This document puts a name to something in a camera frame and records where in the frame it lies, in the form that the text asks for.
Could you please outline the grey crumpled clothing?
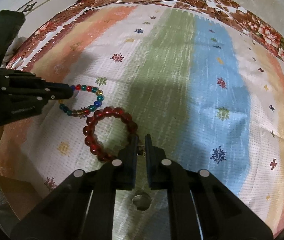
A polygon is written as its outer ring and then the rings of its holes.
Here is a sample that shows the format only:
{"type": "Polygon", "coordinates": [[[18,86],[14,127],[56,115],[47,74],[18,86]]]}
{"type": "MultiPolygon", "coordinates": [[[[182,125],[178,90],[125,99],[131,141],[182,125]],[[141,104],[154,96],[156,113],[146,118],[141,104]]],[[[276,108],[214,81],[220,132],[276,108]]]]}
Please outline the grey crumpled clothing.
{"type": "Polygon", "coordinates": [[[15,52],[18,50],[18,48],[23,44],[23,42],[26,40],[26,37],[24,36],[16,36],[11,45],[8,47],[5,56],[3,58],[2,63],[7,63],[10,61],[10,59],[13,57],[15,52]]]}

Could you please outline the floral red bedsheet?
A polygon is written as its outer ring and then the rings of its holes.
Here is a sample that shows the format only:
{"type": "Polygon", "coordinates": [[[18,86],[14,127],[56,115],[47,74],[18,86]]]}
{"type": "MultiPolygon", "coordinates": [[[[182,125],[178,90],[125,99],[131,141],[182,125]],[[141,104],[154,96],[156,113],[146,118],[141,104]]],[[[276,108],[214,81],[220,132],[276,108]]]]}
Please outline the floral red bedsheet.
{"type": "Polygon", "coordinates": [[[55,15],[30,35],[7,63],[7,67],[15,69],[14,64],[23,62],[27,57],[31,57],[31,62],[34,63],[53,46],[52,42],[47,42],[43,49],[37,48],[47,34],[55,32],[58,27],[62,27],[73,18],[80,22],[83,18],[81,12],[115,3],[155,4],[207,15],[250,36],[284,62],[284,37],[271,25],[233,0],[77,0],[74,5],[55,15]]]}

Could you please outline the metal tin box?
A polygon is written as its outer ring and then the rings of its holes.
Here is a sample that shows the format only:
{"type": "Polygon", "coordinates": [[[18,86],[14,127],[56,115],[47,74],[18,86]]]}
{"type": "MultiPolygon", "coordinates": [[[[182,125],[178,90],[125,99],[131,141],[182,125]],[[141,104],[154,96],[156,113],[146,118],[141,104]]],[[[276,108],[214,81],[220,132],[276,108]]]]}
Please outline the metal tin box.
{"type": "Polygon", "coordinates": [[[10,235],[15,225],[42,201],[33,185],[0,176],[0,226],[10,235]]]}

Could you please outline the striped colourful cloth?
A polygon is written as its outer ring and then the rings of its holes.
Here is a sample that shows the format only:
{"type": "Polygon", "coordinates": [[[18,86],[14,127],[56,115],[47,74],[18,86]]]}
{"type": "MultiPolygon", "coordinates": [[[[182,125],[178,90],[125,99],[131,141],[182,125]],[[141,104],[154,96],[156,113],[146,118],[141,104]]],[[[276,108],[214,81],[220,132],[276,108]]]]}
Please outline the striped colourful cloth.
{"type": "MultiPolygon", "coordinates": [[[[284,62],[249,35],[186,10],[105,6],[58,22],[36,47],[21,46],[16,69],[51,82],[103,90],[168,158],[207,169],[276,236],[284,229],[284,62]]],[[[85,119],[58,102],[4,127],[0,175],[46,196],[73,170],[102,163],[85,145],[85,119]]],[[[169,239],[165,192],[146,212],[117,193],[113,239],[169,239]]]]}

